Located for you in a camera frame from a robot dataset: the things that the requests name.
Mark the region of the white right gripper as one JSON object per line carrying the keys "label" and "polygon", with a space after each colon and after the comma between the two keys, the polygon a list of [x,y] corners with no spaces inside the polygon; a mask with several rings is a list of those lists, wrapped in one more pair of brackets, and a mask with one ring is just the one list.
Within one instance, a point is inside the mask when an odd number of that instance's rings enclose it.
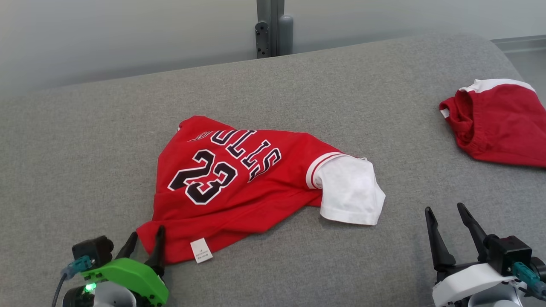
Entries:
{"label": "white right gripper", "polygon": [[[485,246],[486,232],[463,203],[457,204],[463,224],[468,228],[478,252],[478,262],[446,277],[433,287],[435,307],[448,307],[468,298],[467,307],[517,307],[517,292],[510,284],[514,278],[501,276],[489,264],[489,250]],[[431,207],[425,208],[427,231],[434,270],[446,272],[456,259],[445,246],[438,230],[438,221]]]}

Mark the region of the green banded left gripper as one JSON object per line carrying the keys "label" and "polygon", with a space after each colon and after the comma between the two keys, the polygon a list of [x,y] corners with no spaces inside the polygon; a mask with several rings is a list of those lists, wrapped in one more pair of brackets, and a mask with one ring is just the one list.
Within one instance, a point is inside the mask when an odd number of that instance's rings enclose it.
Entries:
{"label": "green banded left gripper", "polygon": [[169,290],[160,276],[165,273],[165,239],[163,225],[158,228],[155,246],[146,264],[131,260],[138,242],[138,233],[133,232],[117,253],[115,260],[96,269],[81,272],[87,283],[107,280],[145,297],[154,307],[165,307]]}

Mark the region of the red shorts with white stripe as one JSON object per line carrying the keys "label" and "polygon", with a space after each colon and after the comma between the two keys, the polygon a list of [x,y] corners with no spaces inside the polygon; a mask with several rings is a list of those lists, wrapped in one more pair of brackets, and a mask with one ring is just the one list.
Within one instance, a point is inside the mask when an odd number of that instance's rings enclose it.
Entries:
{"label": "red shorts with white stripe", "polygon": [[473,159],[546,168],[546,108],[526,82],[477,79],[441,102],[439,112]]}

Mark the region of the red basketball jersey white sleeves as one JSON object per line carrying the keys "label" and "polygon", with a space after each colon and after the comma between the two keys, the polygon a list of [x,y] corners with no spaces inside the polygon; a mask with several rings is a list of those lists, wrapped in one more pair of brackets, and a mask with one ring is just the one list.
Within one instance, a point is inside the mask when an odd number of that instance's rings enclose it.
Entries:
{"label": "red basketball jersey white sleeves", "polygon": [[165,261],[206,261],[304,206],[330,221],[374,226],[386,195],[367,159],[308,133],[237,130],[205,116],[180,122],[160,153],[152,219],[136,231]]}

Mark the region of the grey hinged partition post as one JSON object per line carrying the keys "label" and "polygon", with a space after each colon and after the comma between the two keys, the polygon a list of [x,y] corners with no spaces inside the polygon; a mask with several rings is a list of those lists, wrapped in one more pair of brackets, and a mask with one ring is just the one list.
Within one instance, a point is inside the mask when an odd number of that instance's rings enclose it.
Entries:
{"label": "grey hinged partition post", "polygon": [[293,54],[294,18],[285,13],[285,0],[256,0],[256,4],[257,58]]}

